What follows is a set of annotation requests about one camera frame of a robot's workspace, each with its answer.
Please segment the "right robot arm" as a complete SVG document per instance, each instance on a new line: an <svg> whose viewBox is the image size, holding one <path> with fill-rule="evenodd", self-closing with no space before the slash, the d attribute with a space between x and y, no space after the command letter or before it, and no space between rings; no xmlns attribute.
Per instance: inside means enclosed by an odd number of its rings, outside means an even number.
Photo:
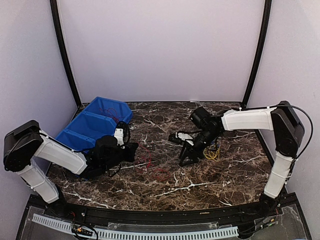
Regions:
<svg viewBox="0 0 320 240"><path fill-rule="evenodd" d="M302 153L305 127L296 113L298 110L288 101L263 107L230 108L215 114L199 107L189 117L196 132L181 130L174 134L182 144L179 159L181 162L197 162L203 157L205 148L226 132L268 132L274 142L273 164L262 193L266 198L255 205L255 213L266 217L275 208L272 199L280 195Z"/></svg>

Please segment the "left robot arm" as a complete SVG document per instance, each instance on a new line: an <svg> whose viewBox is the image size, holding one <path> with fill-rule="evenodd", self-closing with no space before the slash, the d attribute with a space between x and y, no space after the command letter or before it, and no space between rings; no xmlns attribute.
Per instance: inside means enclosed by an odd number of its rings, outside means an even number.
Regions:
<svg viewBox="0 0 320 240"><path fill-rule="evenodd" d="M121 121L113 135L104 135L93 147L72 149L42 131L39 123L30 120L7 133L3 144L3 165L8 172L19 175L28 186L38 193L60 218L71 213L61 189L48 179L34 161L45 159L63 167L84 179L109 174L122 162L132 163L139 144L130 142L128 125Z"/></svg>

